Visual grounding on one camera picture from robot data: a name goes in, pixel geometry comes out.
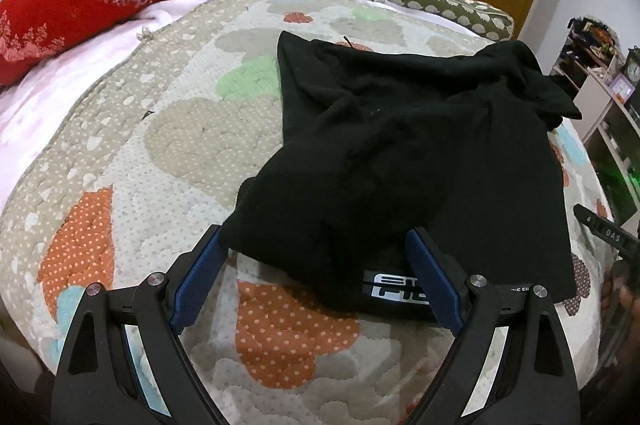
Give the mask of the right hand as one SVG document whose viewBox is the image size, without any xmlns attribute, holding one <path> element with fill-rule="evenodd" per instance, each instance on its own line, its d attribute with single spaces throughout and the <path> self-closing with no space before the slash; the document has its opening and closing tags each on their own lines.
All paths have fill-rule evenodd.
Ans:
<svg viewBox="0 0 640 425">
<path fill-rule="evenodd" d="M 601 291 L 601 317 L 605 330 L 621 325 L 639 336 L 639 270 L 617 260 L 605 273 Z"/>
</svg>

